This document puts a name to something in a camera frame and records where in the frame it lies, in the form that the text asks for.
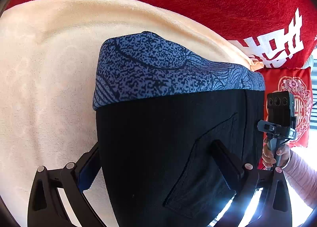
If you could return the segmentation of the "pink sleeved right forearm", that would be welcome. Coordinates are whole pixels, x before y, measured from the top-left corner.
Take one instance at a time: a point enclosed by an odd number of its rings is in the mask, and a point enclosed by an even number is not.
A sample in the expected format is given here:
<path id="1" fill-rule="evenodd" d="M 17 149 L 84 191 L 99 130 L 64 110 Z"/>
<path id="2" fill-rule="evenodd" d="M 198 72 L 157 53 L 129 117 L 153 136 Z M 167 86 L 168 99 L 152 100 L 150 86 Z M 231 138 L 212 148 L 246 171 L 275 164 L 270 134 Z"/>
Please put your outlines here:
<path id="1" fill-rule="evenodd" d="M 316 208 L 316 170 L 295 152 L 290 151 L 290 159 L 283 167 L 286 180 L 307 206 Z"/>

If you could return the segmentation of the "person's right hand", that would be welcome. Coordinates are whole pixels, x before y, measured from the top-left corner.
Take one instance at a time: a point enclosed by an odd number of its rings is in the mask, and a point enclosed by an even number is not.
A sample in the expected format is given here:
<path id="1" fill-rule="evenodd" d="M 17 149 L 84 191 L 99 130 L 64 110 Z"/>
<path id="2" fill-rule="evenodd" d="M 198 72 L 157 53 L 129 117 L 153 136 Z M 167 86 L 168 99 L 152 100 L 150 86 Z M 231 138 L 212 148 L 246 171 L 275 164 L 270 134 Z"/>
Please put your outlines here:
<path id="1" fill-rule="evenodd" d="M 280 168 L 286 167 L 288 164 L 290 157 L 291 157 L 291 151 L 288 145 L 282 145 L 279 149 L 276 151 L 276 155 L 280 156 L 280 162 L 277 163 L 276 159 L 274 158 L 274 155 L 272 151 L 268 148 L 268 139 L 264 139 L 264 146 L 262 150 L 262 160 L 263 165 L 266 168 L 271 168 L 273 166 L 278 166 Z"/>

